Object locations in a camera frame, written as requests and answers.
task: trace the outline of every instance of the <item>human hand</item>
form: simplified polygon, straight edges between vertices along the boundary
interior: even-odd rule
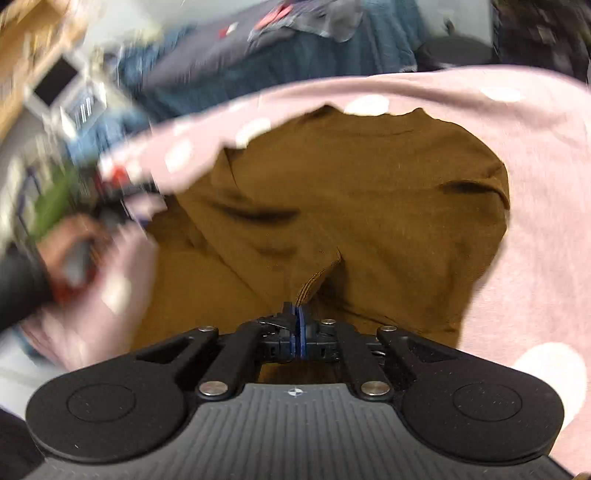
[[[109,242],[109,235],[88,215],[74,215],[61,220],[37,244],[37,251],[45,263],[51,281],[62,280],[63,265],[68,252],[84,240],[94,240],[100,247]]]

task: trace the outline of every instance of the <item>pink fabric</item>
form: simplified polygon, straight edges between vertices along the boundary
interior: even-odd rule
[[[222,145],[244,146],[327,102],[370,115],[422,107],[505,162],[509,230],[466,313],[460,347],[548,381],[566,408],[553,456],[575,472],[591,468],[591,96],[583,85],[512,67],[305,82],[171,122],[103,165],[107,174],[118,163],[149,171],[161,189],[177,191],[211,168]]]
[[[98,278],[64,308],[52,307],[21,323],[42,355],[75,370],[129,351],[150,304],[156,243],[136,223],[113,239]]]

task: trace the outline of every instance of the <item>brown shirt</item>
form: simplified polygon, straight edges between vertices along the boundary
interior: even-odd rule
[[[231,332],[284,301],[453,345],[507,208],[505,166],[462,127],[324,106],[225,148],[154,219],[158,278],[135,346]]]

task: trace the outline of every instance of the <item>red item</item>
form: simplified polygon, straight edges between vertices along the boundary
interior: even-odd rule
[[[276,9],[269,12],[263,19],[256,24],[255,30],[260,30],[273,22],[282,19],[293,10],[293,5],[280,5]]]
[[[96,268],[92,268],[89,272],[86,285],[80,288],[72,288],[65,282],[53,282],[51,284],[51,292],[53,293],[54,301],[60,306],[67,304],[87,289],[88,285],[95,279],[96,273]]]
[[[115,187],[123,187],[129,183],[129,175],[127,175],[127,170],[125,170],[125,167],[116,166],[113,168],[111,183]]]

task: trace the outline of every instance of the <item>dark blue blanket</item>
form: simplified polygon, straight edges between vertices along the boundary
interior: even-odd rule
[[[172,31],[157,44],[127,49],[117,66],[118,81],[160,122],[299,80],[415,69],[413,50],[426,37],[415,0],[363,0],[363,8],[362,23],[347,42],[298,32],[208,78],[142,90],[144,75],[198,27]]]

